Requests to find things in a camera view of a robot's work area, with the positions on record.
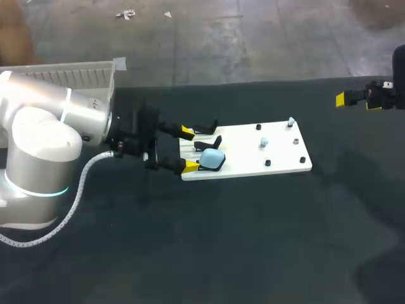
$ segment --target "debris on floor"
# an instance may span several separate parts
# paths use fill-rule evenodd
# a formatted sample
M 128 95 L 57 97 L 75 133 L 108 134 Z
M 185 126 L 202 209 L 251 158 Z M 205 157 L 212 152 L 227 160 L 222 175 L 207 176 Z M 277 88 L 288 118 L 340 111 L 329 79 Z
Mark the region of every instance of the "debris on floor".
M 123 13 L 116 14 L 117 19 L 124 17 L 126 20 L 129 20 L 133 16 L 135 16 L 135 11 L 133 9 L 128 9 L 128 10 L 124 11 Z

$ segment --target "white plastic crate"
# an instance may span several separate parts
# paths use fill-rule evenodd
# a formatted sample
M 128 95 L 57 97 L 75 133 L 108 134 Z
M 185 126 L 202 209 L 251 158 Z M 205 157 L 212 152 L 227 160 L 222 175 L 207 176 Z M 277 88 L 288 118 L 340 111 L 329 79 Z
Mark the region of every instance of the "white plastic crate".
M 70 87 L 74 91 L 101 101 L 111 102 L 115 88 L 113 61 L 2 66 L 0 73 L 3 71 L 13 71 L 59 86 Z
M 217 136 L 222 136 L 218 148 L 224 152 L 226 161 L 219 172 L 195 171 L 183 174 L 184 181 L 207 179 L 227 179 L 255 175 L 283 174 L 310 171 L 312 162 L 305 147 L 304 140 L 295 123 L 291 128 L 287 122 L 261 123 L 261 130 L 256 124 L 218 127 L 213 135 L 197 134 L 193 141 L 180 139 L 180 157 L 195 162 L 202 152 L 197 152 L 194 141 L 213 144 Z M 261 138 L 265 137 L 268 144 L 260 147 Z

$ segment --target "screw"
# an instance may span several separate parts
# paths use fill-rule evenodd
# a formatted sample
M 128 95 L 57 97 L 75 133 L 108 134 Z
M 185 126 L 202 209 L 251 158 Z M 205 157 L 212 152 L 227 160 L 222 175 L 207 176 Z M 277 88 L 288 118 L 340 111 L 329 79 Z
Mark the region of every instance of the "screw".
M 291 128 L 292 125 L 294 124 L 294 122 L 296 122 L 296 120 L 293 119 L 292 117 L 290 117 L 290 119 L 289 119 L 289 121 L 288 121 L 288 123 L 287 123 L 287 127 L 288 127 L 288 128 Z
M 265 148 L 267 144 L 268 144 L 267 138 L 262 137 L 261 140 L 260 140 L 260 147 Z

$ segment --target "white container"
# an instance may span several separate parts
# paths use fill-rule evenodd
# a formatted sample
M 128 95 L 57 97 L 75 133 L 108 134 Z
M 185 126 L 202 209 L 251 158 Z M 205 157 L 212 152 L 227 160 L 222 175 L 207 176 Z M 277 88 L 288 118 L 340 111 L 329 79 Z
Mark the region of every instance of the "white container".
M 2 66 L 13 71 L 52 84 L 70 87 L 74 91 L 112 103 L 115 89 L 113 61 L 58 63 L 55 65 Z

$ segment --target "black clip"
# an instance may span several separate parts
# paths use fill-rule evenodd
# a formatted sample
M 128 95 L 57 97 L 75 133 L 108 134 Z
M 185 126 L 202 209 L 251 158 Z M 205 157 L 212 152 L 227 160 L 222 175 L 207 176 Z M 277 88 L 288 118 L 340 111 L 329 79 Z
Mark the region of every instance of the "black clip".
M 196 141 L 194 142 L 194 147 L 196 151 L 204 151 L 205 149 L 215 149 L 217 150 L 220 147 L 220 144 L 222 143 L 222 136 L 219 135 L 213 144 L 207 144 L 206 142 L 202 141 Z
M 194 130 L 195 133 L 213 135 L 215 133 L 217 126 L 218 126 L 218 119 L 214 120 L 214 123 L 210 127 L 205 127 L 203 125 L 195 125 L 192 127 L 192 129 Z

